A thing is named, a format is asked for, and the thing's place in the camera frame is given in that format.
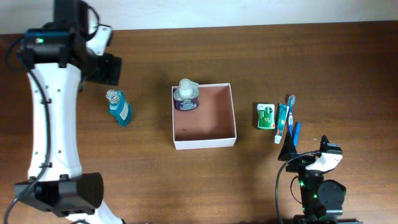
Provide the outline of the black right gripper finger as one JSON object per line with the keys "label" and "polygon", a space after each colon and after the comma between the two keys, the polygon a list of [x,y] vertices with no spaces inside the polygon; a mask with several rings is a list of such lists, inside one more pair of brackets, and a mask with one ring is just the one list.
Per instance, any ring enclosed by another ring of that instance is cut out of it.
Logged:
{"label": "black right gripper finger", "polygon": [[281,152],[278,156],[279,161],[288,161],[298,156],[296,147],[294,145],[294,139],[291,134],[286,134],[284,144]]}
{"label": "black right gripper finger", "polygon": [[326,135],[323,135],[320,141],[320,152],[327,152],[329,150],[329,140]]}

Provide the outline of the blue mouthwash bottle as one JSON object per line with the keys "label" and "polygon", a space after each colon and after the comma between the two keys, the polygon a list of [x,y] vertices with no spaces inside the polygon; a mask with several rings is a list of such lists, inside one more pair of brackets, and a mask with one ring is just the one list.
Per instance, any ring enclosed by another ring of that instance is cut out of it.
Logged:
{"label": "blue mouthwash bottle", "polygon": [[127,126],[132,118],[131,105],[121,90],[108,90],[106,98],[109,101],[109,112],[113,115],[120,126]]}

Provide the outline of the teal toothpaste tube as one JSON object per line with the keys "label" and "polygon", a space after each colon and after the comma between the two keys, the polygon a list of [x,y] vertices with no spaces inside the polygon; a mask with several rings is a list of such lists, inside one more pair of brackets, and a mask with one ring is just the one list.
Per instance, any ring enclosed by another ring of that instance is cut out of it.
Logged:
{"label": "teal toothpaste tube", "polygon": [[274,143],[279,144],[282,140],[282,136],[284,133],[285,124],[287,122],[287,115],[289,112],[289,106],[285,104],[279,105],[279,113],[277,117],[277,126],[276,132],[274,136]]}

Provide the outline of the green Dettol soap pack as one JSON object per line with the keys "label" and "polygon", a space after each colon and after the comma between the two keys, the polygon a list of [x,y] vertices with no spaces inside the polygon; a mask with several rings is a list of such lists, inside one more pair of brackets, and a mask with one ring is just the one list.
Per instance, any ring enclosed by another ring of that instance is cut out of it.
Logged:
{"label": "green Dettol soap pack", "polygon": [[275,129],[275,105],[260,103],[257,105],[257,128],[258,129]]}

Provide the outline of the purple foam soap pump bottle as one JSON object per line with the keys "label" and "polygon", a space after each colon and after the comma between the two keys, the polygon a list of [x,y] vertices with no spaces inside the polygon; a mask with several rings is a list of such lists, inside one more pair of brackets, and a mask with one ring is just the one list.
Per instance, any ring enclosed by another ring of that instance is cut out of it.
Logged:
{"label": "purple foam soap pump bottle", "polygon": [[190,111],[198,107],[199,84],[187,78],[180,80],[173,93],[174,107],[178,111]]}

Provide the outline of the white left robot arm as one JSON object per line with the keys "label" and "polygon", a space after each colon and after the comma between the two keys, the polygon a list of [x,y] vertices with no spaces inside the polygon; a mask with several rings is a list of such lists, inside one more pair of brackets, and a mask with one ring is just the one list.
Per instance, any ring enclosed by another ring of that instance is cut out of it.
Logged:
{"label": "white left robot arm", "polygon": [[17,58],[32,90],[33,150],[27,180],[15,200],[73,223],[121,223],[104,201],[97,172],[84,173],[76,143],[76,101],[85,82],[117,85],[119,57],[106,53],[113,30],[90,31],[93,8],[84,1],[54,2],[53,21],[29,29]]}

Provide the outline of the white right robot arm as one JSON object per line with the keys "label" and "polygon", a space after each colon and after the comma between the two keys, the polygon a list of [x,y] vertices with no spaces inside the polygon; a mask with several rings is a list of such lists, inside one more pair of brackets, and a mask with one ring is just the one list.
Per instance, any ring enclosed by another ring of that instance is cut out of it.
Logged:
{"label": "white right robot arm", "polygon": [[337,144],[322,136],[320,148],[299,154],[291,134],[285,136],[284,145],[278,156],[283,164],[275,182],[275,207],[277,218],[282,223],[279,210],[279,180],[283,170],[298,174],[303,213],[293,217],[293,223],[337,223],[343,214],[346,187],[335,180],[326,180],[324,174],[334,170],[343,158],[343,151]]}

